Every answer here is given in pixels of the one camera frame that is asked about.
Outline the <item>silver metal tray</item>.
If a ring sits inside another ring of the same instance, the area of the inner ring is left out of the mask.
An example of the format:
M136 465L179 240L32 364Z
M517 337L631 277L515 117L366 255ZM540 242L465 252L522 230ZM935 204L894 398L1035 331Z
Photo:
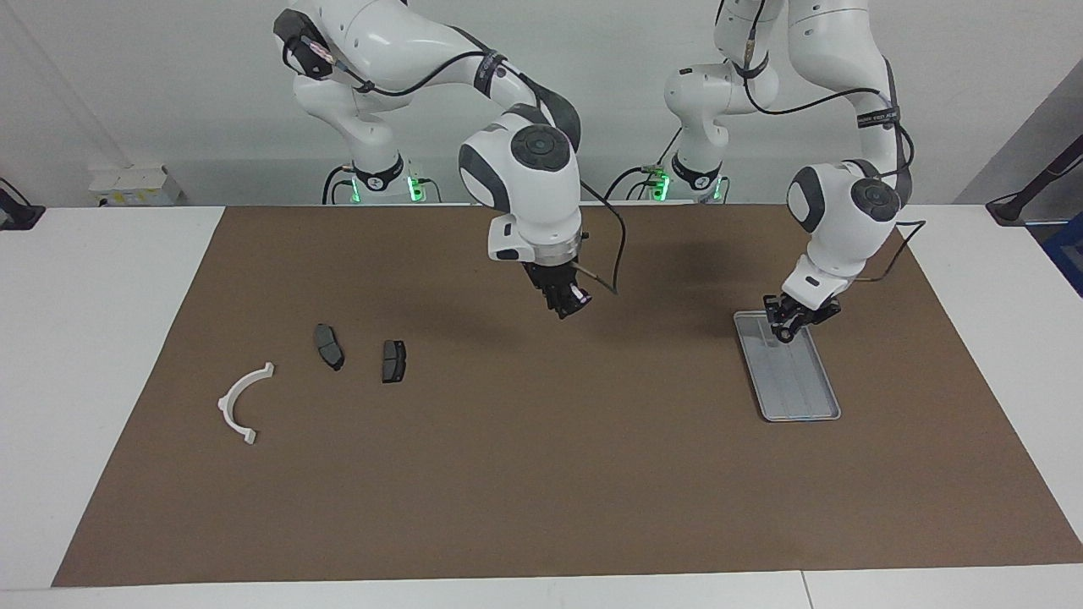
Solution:
M782 344L762 310L738 311L734 324L764 420L839 420L841 409L808 328Z

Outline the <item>brown table mat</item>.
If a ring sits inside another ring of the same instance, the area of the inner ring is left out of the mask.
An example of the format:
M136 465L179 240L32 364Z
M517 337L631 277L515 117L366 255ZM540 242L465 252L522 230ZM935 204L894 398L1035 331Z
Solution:
M774 424L734 313L807 243L784 208L625 208L619 295L565 320L491 216L229 208L54 585L1083 562L912 255L812 331L839 420ZM247 446L217 400L268 361Z

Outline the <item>dark elongated brake pad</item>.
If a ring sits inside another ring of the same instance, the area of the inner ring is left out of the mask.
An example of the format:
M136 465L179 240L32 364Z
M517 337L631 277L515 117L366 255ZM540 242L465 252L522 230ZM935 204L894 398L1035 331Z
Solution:
M317 324L314 328L314 344L322 362L329 366L330 370L342 370L345 355L331 326L322 323Z

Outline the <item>black stand with pole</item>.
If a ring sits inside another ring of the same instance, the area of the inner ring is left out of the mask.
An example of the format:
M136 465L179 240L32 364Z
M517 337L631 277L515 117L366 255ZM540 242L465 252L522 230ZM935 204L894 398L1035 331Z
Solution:
M986 203L986 211L992 216L999 225L1025 225L1025 221L1020 217L1026 206L1034 200L1042 190L1048 187L1051 184L1055 184L1061 178L1071 174L1082 163L1083 134L1080 134L1075 141L1061 151L1057 157L1053 158L1053 161L1049 161L1025 187L1009 195L994 198L994 200L988 200Z

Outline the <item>white power box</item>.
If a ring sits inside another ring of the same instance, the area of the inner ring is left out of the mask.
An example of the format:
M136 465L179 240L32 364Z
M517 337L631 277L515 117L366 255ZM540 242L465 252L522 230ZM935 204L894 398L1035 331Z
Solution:
M97 206L177 206L184 196L164 165L94 170L88 193Z

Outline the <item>black stand foot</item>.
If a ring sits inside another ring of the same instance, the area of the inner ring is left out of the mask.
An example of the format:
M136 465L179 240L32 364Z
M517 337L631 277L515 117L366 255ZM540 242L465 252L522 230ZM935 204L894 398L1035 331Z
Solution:
M11 184L0 177L0 231L28 231L45 212L44 206L34 205Z

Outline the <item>blue frame object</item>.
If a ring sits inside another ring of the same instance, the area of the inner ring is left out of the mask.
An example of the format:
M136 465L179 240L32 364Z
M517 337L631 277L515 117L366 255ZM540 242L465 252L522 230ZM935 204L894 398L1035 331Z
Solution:
M1083 299L1083 212L1044 239L1042 250Z

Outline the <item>white semicircular bracket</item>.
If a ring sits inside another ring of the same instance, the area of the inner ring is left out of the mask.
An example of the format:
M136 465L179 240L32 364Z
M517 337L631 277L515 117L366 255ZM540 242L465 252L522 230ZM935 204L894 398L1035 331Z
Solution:
M260 370L249 371L249 373L244 374L236 383L233 383L229 387L227 393L220 397L217 400L217 409L222 416L222 420L227 424L229 429L233 432L240 435L242 440L247 446L255 446L256 437L258 431L255 428L247 427L247 425L242 425L235 417L236 403L239 401L239 397L249 387L259 381L264 381L264 379L272 378L275 373L276 366L273 362L268 361Z

